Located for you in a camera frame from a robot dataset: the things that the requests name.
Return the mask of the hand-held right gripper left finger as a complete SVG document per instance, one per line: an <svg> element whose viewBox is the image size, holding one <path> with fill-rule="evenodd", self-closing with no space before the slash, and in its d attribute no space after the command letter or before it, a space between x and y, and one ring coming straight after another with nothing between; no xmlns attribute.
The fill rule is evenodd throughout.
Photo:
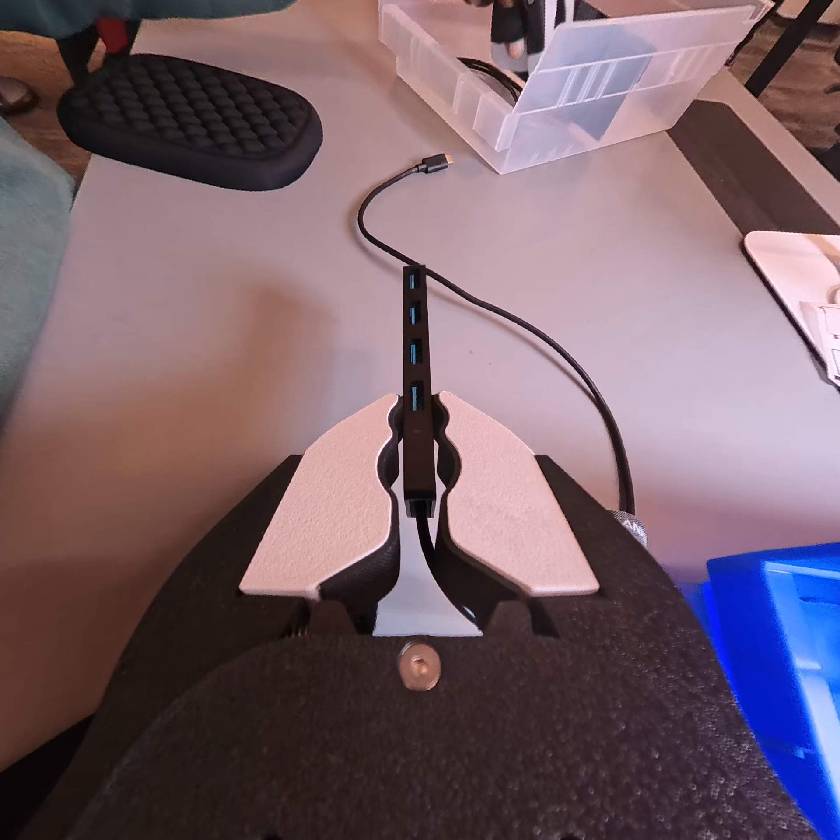
<svg viewBox="0 0 840 840"><path fill-rule="evenodd" d="M388 393L305 450L238 584L242 595L336 602L358 634L373 634L400 573L392 486L402 409Z"/></svg>

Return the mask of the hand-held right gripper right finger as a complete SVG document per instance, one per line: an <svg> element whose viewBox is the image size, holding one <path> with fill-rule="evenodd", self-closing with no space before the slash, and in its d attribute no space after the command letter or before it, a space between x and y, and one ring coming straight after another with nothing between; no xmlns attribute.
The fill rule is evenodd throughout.
<svg viewBox="0 0 840 840"><path fill-rule="evenodd" d="M600 591L537 456L451 392L435 396L437 475L444 484L435 580L480 631L502 602Z"/></svg>

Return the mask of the slim black usb hub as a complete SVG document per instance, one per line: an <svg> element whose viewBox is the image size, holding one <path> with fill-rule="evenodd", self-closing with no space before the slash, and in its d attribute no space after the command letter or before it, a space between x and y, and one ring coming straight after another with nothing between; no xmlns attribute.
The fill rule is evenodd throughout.
<svg viewBox="0 0 840 840"><path fill-rule="evenodd" d="M605 398L584 367L547 333L511 312L483 301L433 270L418 264L402 252L373 236L364 223L364 214L373 200L385 189L415 174L430 175L449 168L452 157L445 153L429 155L371 190L360 205L356 223L360 234L371 245L403 264L403 410L404 439L403 496L406 512L415 520L416 534L430 571L435 571L436 546L428 526L434 514L437 492L434 461L434 413L432 408L431 365L428 360L427 279L431 277L468 303L498 315L525 329L555 351L579 376L601 415L612 445L619 490L620 512L628 517L636 513L634 483L627 450L620 427Z"/></svg>

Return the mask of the blue plastic bin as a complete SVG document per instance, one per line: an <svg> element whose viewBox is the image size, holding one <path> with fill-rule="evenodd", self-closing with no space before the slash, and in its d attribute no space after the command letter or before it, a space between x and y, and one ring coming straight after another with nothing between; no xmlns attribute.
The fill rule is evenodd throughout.
<svg viewBox="0 0 840 840"><path fill-rule="evenodd" d="M773 771L839 838L839 544L722 557L678 588Z"/></svg>

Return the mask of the clear plastic bin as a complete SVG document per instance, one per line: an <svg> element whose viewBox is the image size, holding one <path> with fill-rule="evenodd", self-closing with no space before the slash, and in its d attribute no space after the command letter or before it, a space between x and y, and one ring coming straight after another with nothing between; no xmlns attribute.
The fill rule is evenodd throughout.
<svg viewBox="0 0 840 840"><path fill-rule="evenodd" d="M591 2L510 62L463 2L379 2L399 78L496 172L671 129L771 2Z"/></svg>

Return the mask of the person's left forearm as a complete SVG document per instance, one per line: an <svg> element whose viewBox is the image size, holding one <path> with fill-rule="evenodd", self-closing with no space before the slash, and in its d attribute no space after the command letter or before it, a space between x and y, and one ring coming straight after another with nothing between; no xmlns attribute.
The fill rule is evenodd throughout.
<svg viewBox="0 0 840 840"><path fill-rule="evenodd" d="M2 1L1 29L63 38L100 18L235 18L269 14L291 5L292 1Z"/></svg>

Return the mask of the small line drawing paper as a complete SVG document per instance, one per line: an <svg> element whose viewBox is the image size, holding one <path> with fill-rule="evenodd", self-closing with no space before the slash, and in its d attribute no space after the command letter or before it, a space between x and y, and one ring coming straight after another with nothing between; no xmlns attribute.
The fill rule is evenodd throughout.
<svg viewBox="0 0 840 840"><path fill-rule="evenodd" d="M839 305L800 302L806 331L826 367L828 380L839 386Z"/></svg>

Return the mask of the white document stand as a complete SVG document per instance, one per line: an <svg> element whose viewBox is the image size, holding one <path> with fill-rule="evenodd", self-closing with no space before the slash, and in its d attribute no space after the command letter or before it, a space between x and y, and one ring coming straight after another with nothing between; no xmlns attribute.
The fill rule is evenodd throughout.
<svg viewBox="0 0 840 840"><path fill-rule="evenodd" d="M806 331L800 302L839 305L839 235L758 230L746 234L742 244L747 257L814 351L826 374L824 362Z"/></svg>

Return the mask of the person's teal sweatshirt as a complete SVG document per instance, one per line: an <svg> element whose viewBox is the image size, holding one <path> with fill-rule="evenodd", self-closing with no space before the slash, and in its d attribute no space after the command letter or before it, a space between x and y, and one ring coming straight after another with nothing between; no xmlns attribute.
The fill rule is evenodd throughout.
<svg viewBox="0 0 840 840"><path fill-rule="evenodd" d="M1 120L1 425L24 382L65 254L76 184Z"/></svg>

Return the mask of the wooden standing desk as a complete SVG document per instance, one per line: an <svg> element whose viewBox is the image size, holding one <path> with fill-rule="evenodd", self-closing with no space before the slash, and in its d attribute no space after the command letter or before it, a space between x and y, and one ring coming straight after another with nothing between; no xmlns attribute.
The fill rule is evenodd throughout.
<svg viewBox="0 0 840 840"><path fill-rule="evenodd" d="M761 60L749 79L745 89L755 98L762 95L785 63L793 56L826 10L834 1L808 1L798 15L788 24L785 31Z"/></svg>

